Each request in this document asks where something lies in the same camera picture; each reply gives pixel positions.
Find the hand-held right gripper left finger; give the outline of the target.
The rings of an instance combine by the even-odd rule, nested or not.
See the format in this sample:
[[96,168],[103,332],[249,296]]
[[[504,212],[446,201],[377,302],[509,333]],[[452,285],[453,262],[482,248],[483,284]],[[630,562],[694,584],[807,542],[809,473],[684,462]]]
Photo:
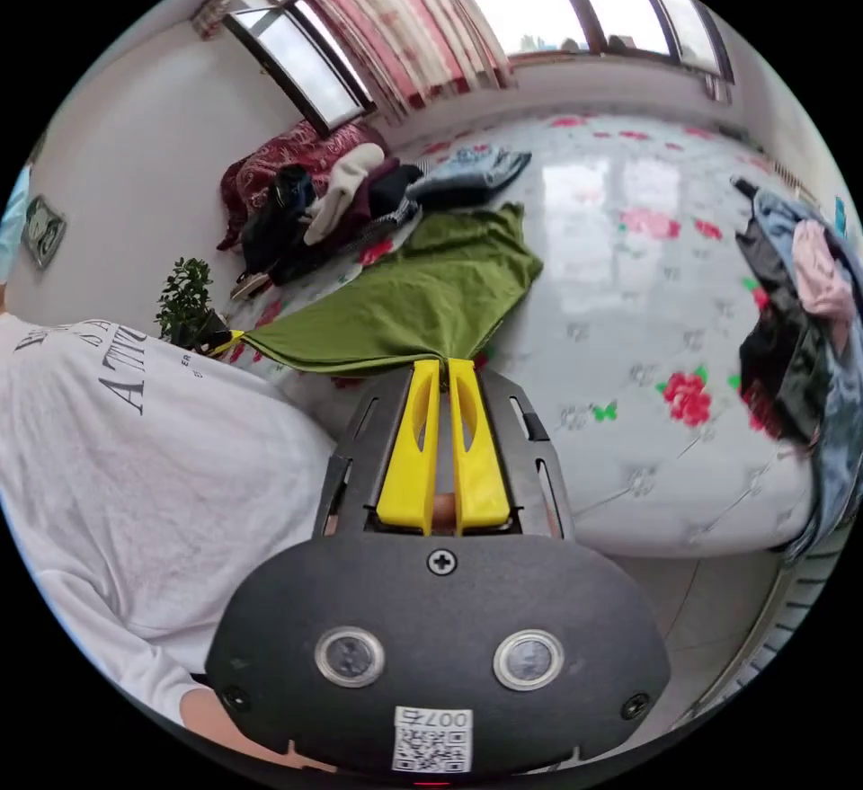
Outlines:
[[440,363],[419,360],[378,497],[376,514],[388,528],[431,528],[440,423]]

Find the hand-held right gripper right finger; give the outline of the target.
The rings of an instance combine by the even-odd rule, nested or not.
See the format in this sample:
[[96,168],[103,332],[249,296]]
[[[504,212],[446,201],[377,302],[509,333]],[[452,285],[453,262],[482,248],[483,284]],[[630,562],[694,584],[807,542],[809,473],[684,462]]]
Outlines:
[[457,528],[502,528],[510,501],[474,363],[450,359],[449,406]]

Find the person's right hand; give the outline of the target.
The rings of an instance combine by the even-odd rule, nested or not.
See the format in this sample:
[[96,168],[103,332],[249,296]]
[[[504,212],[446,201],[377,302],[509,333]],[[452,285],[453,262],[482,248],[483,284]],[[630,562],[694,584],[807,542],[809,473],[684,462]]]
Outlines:
[[185,693],[180,702],[180,715],[187,730],[244,755],[286,768],[337,771],[334,766],[298,754],[292,742],[284,753],[279,754],[247,739],[234,726],[216,694],[208,688],[195,688]]

